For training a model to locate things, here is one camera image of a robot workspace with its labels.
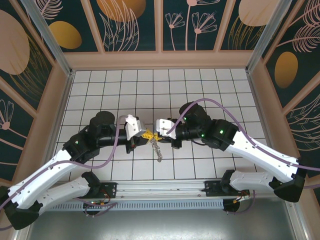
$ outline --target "yellow object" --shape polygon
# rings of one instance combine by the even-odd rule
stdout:
[[[11,75],[21,74],[30,57],[28,35],[10,14],[0,10],[0,69]]]
[[[282,53],[275,64],[274,77],[276,84],[285,89],[295,80],[298,71],[298,59],[289,51]]]
[[[55,21],[50,24],[49,28],[59,46],[65,49],[76,49],[81,46],[81,35],[70,23]]]
[[[131,17],[125,17],[127,14],[124,4],[129,14],[131,9],[136,18],[139,18],[146,9],[146,0],[97,0],[96,2],[108,18],[117,22],[129,22],[132,20]]]
[[[142,137],[144,139],[149,139],[149,141],[151,139],[155,139],[156,141],[159,141],[159,140],[162,139],[161,137],[158,137],[158,133],[157,132],[152,133],[152,131],[150,131],[149,129],[146,130],[146,132],[142,135]]]
[[[241,0],[239,5],[241,22],[251,27],[266,25],[278,2],[279,0]]]

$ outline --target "metal frame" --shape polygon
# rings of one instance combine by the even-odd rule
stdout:
[[[246,66],[247,73],[250,74],[255,69],[257,63],[259,62],[262,54],[266,50],[270,40],[274,36],[275,32],[277,31],[284,14],[290,7],[292,0],[279,0],[272,16],[268,24],[266,25],[265,29],[263,30],[254,50],[249,59],[249,62]]]
[[[21,0],[26,12],[29,14],[36,28],[40,32],[41,36],[47,43],[50,48],[52,54],[54,55],[57,62],[60,64],[62,70],[65,72],[67,76],[71,74],[71,68],[67,62],[67,59],[64,56],[60,46],[55,40],[55,37],[52,35],[48,24],[45,19],[42,17],[38,6],[33,0]]]

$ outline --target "cable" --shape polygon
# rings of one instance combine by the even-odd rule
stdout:
[[[317,189],[317,188],[320,188],[320,184],[304,186],[303,188],[304,189]]]
[[[250,204],[250,206],[246,210],[239,211],[239,212],[228,212],[227,211],[226,213],[227,214],[231,213],[231,214],[234,214],[234,215],[239,215],[239,214],[244,214],[244,213],[249,212],[252,209],[252,207],[254,206],[255,202],[256,202],[256,191],[253,190],[252,192],[253,192],[253,201],[252,201],[252,203]]]
[[[231,118],[232,120],[237,124],[237,126],[239,127],[240,131],[243,133],[243,135],[245,136],[245,138],[249,141],[249,143],[252,144],[253,147],[257,148],[258,150],[260,150],[261,152],[267,154],[268,156],[286,164],[286,165],[289,165],[289,166],[293,166],[293,167],[296,167],[296,168],[300,168],[300,169],[306,169],[306,170],[311,170],[311,171],[317,171],[317,172],[320,172],[320,168],[317,168],[317,167],[311,167],[311,166],[302,166],[302,165],[299,165],[299,164],[295,164],[295,163],[292,163],[292,162],[289,162],[289,161],[286,161],[286,160],[283,160],[281,159],[280,157],[264,150],[262,147],[256,145],[253,140],[251,139],[251,137],[246,133],[246,131],[244,130],[244,128],[241,126],[241,124],[238,122],[238,120],[231,114],[231,112],[229,112],[225,107],[223,107],[220,103],[218,103],[217,101],[215,100],[212,100],[210,98],[201,98],[201,99],[198,99],[194,102],[192,102],[184,111],[183,113],[180,115],[180,117],[178,118],[178,120],[175,122],[175,124],[173,125],[173,127],[166,133],[166,134],[170,134],[176,127],[177,125],[180,123],[180,121],[182,120],[182,118],[185,116],[185,114],[189,111],[190,108],[192,108],[195,104],[199,103],[199,102],[202,102],[202,101],[208,101],[208,102],[211,102],[211,103],[214,103],[216,105],[218,105],[223,111],[225,111]]]
[[[196,142],[196,141],[194,141],[194,140],[191,140],[191,142],[193,142],[194,144],[200,145],[200,146],[205,146],[204,143]]]
[[[113,144],[113,147],[112,147],[112,151],[111,151],[110,156],[108,157],[108,159],[103,164],[98,165],[98,166],[89,166],[89,165],[85,165],[85,164],[78,163],[78,162],[75,162],[75,161],[70,161],[70,160],[62,160],[62,161],[55,162],[55,163],[49,165],[47,168],[42,169],[41,171],[39,171],[37,174],[35,174],[33,177],[31,177],[28,181],[26,181],[25,184],[23,184],[16,192],[14,192],[11,196],[9,196],[0,205],[0,211],[4,208],[4,206],[8,202],[10,202],[16,195],[18,195],[18,193],[20,193],[26,186],[28,186],[30,183],[32,183],[37,177],[39,177],[40,175],[42,175],[43,173],[45,173],[49,169],[51,170],[53,167],[55,167],[57,165],[60,165],[60,164],[74,164],[74,165],[77,165],[77,166],[80,166],[80,167],[83,167],[83,168],[86,168],[86,169],[100,169],[100,168],[103,168],[104,166],[106,166],[111,161],[113,155],[115,154],[116,148],[118,146],[119,132],[120,132],[120,120],[123,119],[123,118],[126,118],[126,117],[127,116],[122,115],[122,116],[120,116],[118,118],[116,129],[115,129],[115,138],[114,138],[114,144]],[[8,230],[11,227],[12,227],[12,225],[4,227],[4,228],[0,228],[0,231]]]

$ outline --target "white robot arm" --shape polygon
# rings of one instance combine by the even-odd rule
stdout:
[[[190,104],[182,106],[179,113],[181,114]],[[290,164],[304,165],[305,162],[301,159],[282,154],[250,138],[253,145],[236,125],[224,119],[211,119],[198,104],[193,105],[183,119],[185,123],[180,122],[170,133],[168,132],[177,119],[156,121],[156,130],[160,137],[163,137],[162,142],[171,143],[173,148],[179,149],[182,141],[201,140],[203,145],[238,155],[266,170],[266,172],[227,170],[220,182],[221,188],[226,193],[242,190],[270,191],[286,201],[299,201],[307,171]],[[272,156],[277,156],[290,164]]]

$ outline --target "orange circle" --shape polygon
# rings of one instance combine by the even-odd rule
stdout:
[[[116,22],[129,22],[132,20],[130,9],[136,18],[139,18],[146,9],[146,0],[96,0],[101,11]]]

